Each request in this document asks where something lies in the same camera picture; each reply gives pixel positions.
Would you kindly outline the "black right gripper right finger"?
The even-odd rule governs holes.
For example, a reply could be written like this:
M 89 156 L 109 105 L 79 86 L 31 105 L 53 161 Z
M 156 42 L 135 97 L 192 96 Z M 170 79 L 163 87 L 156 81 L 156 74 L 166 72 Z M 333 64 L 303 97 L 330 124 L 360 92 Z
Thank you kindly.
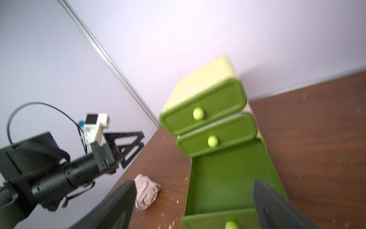
M 321 227 L 266 182 L 254 181 L 252 196 L 262 229 L 320 229 Z

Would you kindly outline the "green pink drawer cabinet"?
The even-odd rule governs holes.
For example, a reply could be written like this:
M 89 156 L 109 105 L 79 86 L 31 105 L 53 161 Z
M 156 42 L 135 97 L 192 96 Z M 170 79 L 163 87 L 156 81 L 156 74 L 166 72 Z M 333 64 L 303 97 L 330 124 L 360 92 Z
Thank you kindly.
M 190 98 L 193 98 L 193 96 L 199 95 L 200 93 L 202 93 L 208 89 L 211 89 L 213 86 L 217 85 L 218 83 L 222 83 L 228 79 L 240 80 L 239 77 L 237 76 L 230 60 L 227 57 L 217 58 L 214 61 L 207 64 L 206 66 L 197 70 L 195 73 L 182 79 L 176 85 L 173 93 L 169 97 L 162 112 L 168 111 L 169 109 L 180 104 L 181 102 L 184 102 Z M 241 111 L 231 114 L 231 115 L 235 115 L 238 113 L 249 113 L 254 117 L 253 113 L 249 112 L 248 106 L 249 106 L 249 104 L 247 102 L 247 104 Z M 260 135 L 260 131 L 256 138 L 262 139 L 261 135 Z

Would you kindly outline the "dark green top drawer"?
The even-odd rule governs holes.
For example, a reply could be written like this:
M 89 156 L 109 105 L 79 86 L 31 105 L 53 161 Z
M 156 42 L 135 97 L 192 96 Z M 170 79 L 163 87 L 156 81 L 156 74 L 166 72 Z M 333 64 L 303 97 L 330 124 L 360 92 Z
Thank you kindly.
M 170 134 L 183 135 L 237 113 L 246 104 L 241 81 L 228 79 L 162 112 L 159 120 Z

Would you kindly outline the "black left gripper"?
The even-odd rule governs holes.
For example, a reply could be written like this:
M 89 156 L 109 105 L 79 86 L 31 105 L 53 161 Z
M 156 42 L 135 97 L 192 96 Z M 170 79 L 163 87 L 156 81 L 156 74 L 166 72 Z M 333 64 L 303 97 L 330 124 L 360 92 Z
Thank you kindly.
M 92 154 L 96 160 L 98 169 L 102 174 L 114 174 L 119 168 L 128 168 L 135 157 L 141 152 L 144 143 L 143 132 L 108 132 L 104 133 L 106 143 L 91 144 Z

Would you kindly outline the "dark green drawer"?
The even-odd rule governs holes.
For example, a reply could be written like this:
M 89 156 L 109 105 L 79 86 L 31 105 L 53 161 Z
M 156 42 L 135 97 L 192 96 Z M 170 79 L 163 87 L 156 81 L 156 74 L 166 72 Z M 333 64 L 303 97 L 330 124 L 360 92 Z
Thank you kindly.
M 240 229 L 258 229 L 252 196 L 256 179 L 287 196 L 259 138 L 193 158 L 181 225 L 186 229 L 223 229 L 232 221 Z
M 176 145 L 187 157 L 198 157 L 251 141 L 259 133 L 255 118 L 238 113 L 179 136 Z
M 228 79 L 162 112 L 159 120 L 170 134 L 183 135 L 237 113 L 246 104 L 241 81 Z

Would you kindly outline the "dark green bottom drawer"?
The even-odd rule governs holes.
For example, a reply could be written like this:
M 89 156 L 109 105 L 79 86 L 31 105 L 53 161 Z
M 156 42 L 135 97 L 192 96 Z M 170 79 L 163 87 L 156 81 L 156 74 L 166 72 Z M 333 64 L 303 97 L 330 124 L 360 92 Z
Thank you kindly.
M 186 229 L 223 229 L 232 221 L 240 229 L 258 229 L 252 196 L 256 179 L 287 196 L 259 138 L 193 158 L 181 225 Z

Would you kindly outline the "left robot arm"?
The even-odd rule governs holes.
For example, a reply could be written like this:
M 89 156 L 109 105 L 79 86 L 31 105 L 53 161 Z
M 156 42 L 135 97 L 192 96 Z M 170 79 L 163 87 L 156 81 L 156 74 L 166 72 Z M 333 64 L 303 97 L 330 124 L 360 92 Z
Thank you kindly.
M 128 153 L 137 155 L 144 144 L 142 132 L 105 133 L 105 143 L 92 143 L 92 152 L 71 161 L 51 133 L 1 149 L 1 228 L 12 229 L 37 206 L 48 211 L 67 207 L 70 200 L 95 186 L 104 174 L 127 167 Z

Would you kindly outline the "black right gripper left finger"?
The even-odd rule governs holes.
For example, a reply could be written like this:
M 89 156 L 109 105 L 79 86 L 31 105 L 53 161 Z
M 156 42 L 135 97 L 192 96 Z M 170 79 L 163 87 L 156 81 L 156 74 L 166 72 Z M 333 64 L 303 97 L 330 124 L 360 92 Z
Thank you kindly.
M 70 228 L 127 229 L 133 213 L 136 195 L 135 182 L 133 180 L 126 181 Z

